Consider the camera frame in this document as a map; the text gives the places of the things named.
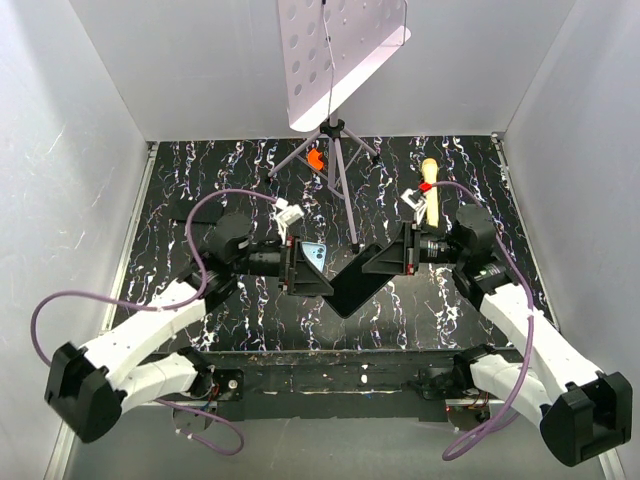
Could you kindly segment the black smartphone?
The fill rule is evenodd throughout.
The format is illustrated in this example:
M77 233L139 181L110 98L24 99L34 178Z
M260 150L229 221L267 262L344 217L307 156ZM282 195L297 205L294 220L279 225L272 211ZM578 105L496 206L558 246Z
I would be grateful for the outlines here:
M365 273L362 268L382 247L371 244L356 255L331 281L332 295L324 295L324 301L341 318L349 318L377 294L394 276Z

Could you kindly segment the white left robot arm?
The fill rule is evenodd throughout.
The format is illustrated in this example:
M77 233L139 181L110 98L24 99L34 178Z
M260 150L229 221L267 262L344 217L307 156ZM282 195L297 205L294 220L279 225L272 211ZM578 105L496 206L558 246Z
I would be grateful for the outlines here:
M129 410L167 395L200 400L226 393L226 374L192 347L154 362L147 357L181 330L224 303L241 275L274 277L287 294L330 295L334 289L287 229L303 216L279 208L279 237L253 243L242 214L222 216L210 242L154 300L109 332L80 347L67 342L53 354L44 399L84 443L111 430Z

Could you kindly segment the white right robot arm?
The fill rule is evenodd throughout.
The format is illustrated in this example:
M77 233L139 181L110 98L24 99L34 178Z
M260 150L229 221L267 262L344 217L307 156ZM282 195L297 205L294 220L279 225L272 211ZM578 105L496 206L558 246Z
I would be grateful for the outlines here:
M489 212L464 205L443 235L404 223L362 270L395 276L412 275L426 263L451 265L459 293L521 354L520 363L511 363L481 345L455 356L452 383L460 395L471 398L484 391L504 403L474 438L501 428L506 414L515 412L539 429L548 450L565 466L629 442L631 384L583 357L536 309L525 282L497 255L498 245Z

